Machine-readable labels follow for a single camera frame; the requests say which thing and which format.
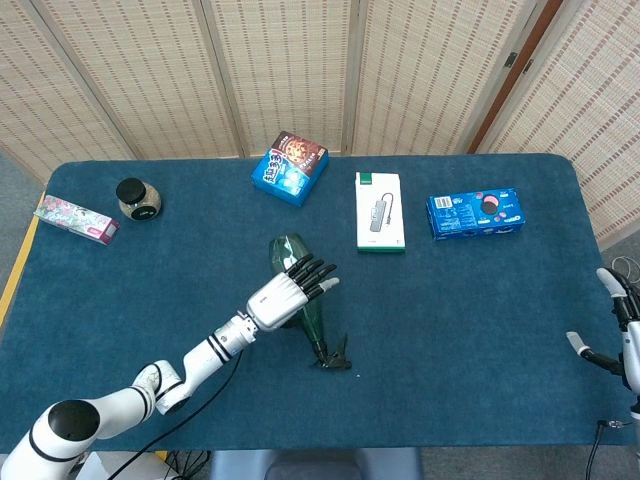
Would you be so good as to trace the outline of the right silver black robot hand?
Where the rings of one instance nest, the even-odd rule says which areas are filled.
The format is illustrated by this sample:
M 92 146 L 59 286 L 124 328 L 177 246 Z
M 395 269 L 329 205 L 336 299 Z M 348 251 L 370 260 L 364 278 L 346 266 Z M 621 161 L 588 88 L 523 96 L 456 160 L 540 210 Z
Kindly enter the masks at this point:
M 623 384 L 640 397 L 640 290 L 611 268 L 598 268 L 596 276 L 613 301 L 612 313 L 621 334 L 621 358 L 614 360 L 595 352 L 575 331 L 568 331 L 566 338 L 578 356 L 620 376 Z

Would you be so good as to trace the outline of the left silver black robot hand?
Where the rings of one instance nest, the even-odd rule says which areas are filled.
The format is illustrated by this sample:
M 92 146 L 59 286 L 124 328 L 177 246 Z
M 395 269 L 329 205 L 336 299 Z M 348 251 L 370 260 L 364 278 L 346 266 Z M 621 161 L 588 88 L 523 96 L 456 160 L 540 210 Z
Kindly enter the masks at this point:
M 254 293 L 246 313 L 259 330 L 276 330 L 339 283 L 338 277 L 331 277 L 336 268 L 306 254 Z

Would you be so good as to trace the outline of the green glass bottle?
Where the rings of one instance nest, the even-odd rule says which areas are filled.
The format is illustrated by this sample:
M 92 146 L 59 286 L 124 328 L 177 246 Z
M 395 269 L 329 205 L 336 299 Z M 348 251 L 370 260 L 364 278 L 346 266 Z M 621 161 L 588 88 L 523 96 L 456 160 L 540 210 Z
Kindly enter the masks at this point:
M 310 253 L 309 248 L 297 233 L 283 234 L 269 243 L 269 257 L 273 274 L 284 272 L 297 260 Z M 347 336 L 344 336 L 337 350 L 329 353 L 324 338 L 324 322 L 321 300 L 314 299 L 284 325 L 284 328 L 301 328 L 316 356 L 313 367 L 326 370 L 348 370 L 352 363 L 346 358 Z

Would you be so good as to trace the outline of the blue brown cookie box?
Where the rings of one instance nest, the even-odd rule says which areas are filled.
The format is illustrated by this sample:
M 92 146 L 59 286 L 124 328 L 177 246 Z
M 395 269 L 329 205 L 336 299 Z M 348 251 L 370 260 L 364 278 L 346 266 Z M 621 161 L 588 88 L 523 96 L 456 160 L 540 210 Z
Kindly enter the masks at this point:
M 329 163 L 328 150 L 281 131 L 251 174 L 260 190 L 301 207 Z

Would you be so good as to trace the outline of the white USB hub box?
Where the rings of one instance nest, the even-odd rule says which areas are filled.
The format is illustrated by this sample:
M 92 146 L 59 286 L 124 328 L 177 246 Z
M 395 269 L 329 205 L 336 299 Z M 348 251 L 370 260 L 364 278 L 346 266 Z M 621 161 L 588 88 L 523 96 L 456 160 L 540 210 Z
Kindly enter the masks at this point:
M 399 174 L 356 172 L 355 195 L 357 249 L 379 253 L 404 252 L 406 242 Z

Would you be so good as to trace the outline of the blue grey chair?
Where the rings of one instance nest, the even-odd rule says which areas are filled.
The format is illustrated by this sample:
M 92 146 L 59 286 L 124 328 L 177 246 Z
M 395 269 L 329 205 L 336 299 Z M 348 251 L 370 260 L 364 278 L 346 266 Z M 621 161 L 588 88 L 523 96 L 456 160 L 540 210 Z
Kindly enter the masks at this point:
M 417 447 L 218 450 L 209 480 L 424 480 L 424 472 Z

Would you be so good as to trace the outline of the round glass jar black lid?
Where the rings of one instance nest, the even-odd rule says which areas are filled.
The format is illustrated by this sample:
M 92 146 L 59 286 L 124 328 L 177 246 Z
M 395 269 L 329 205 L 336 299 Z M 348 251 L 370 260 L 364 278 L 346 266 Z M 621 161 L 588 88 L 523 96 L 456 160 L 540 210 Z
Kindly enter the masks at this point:
M 116 197 L 120 210 L 135 221 L 154 218 L 162 207 L 157 189 L 135 177 L 126 178 L 117 185 Z

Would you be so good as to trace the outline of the blue felt table cloth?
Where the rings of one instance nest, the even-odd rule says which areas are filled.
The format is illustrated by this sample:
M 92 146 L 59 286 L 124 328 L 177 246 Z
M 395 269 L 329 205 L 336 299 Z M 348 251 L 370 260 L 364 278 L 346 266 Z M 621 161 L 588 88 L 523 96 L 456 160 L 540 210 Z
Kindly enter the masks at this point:
M 615 355 L 620 333 L 596 276 L 598 246 L 570 162 L 552 154 L 334 158 L 302 207 L 254 187 L 252 160 L 84 161 L 49 192 L 118 216 L 137 177 L 160 215 L 123 219 L 108 246 L 38 227 L 0 340 L 0 452 L 51 404 L 128 386 L 184 354 L 271 277 L 270 241 L 299 234 L 337 266 L 322 296 L 348 371 L 312 366 L 303 332 L 257 337 L 177 413 L 154 415 L 105 450 L 587 444 L 625 419 L 621 381 L 579 358 L 576 331 Z M 406 249 L 356 247 L 356 172 L 398 173 Z M 516 190 L 517 232 L 435 240 L 432 195 Z

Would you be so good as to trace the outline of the blue Oreo cookie box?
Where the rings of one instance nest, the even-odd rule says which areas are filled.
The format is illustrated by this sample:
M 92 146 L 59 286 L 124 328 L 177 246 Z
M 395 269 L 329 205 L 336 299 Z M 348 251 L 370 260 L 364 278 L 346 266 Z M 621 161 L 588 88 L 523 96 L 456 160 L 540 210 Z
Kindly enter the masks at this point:
M 426 211 L 435 240 L 507 234 L 526 224 L 513 188 L 432 195 Z

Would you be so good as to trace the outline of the pink floral long box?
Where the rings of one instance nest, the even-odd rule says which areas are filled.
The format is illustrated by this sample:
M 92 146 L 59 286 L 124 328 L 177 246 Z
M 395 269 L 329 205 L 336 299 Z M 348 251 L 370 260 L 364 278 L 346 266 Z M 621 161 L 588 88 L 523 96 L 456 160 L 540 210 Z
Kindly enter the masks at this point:
M 41 200 L 34 215 L 101 245 L 109 245 L 119 229 L 115 219 L 49 194 Z

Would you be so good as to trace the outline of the white box under table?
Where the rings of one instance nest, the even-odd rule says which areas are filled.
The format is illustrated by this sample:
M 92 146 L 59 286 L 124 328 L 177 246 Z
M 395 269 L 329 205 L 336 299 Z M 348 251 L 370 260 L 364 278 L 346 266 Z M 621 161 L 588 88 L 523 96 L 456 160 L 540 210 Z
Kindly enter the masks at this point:
M 92 452 L 75 480 L 107 480 L 133 452 Z M 114 480 L 173 480 L 178 473 L 155 453 L 143 453 Z

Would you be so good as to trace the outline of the bamboo folding screen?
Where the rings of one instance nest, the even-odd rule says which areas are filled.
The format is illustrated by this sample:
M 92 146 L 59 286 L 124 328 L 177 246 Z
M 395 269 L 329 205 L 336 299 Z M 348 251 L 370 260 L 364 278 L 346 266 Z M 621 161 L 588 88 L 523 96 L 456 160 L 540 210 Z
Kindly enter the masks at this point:
M 0 155 L 237 158 L 289 130 L 453 154 L 527 0 L 0 0 Z M 640 0 L 564 0 L 478 152 L 550 152 L 602 248 L 640 233 Z

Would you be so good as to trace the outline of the brown wooden post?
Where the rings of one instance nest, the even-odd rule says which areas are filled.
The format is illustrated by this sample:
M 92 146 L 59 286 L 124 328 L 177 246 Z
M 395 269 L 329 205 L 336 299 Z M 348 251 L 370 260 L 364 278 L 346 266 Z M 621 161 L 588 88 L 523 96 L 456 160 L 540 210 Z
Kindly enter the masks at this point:
M 477 117 L 469 125 L 469 134 L 461 144 L 466 153 L 475 153 L 485 140 L 522 75 L 523 68 L 533 57 L 563 3 L 564 0 L 527 0 L 527 7 L 531 7 L 528 16 L 522 26 L 514 28 L 516 36 L 512 36 L 505 45 L 505 58 L 499 58 L 497 76 L 487 91 Z M 504 63 L 512 51 L 517 52 L 518 56 L 511 68 L 505 68 Z

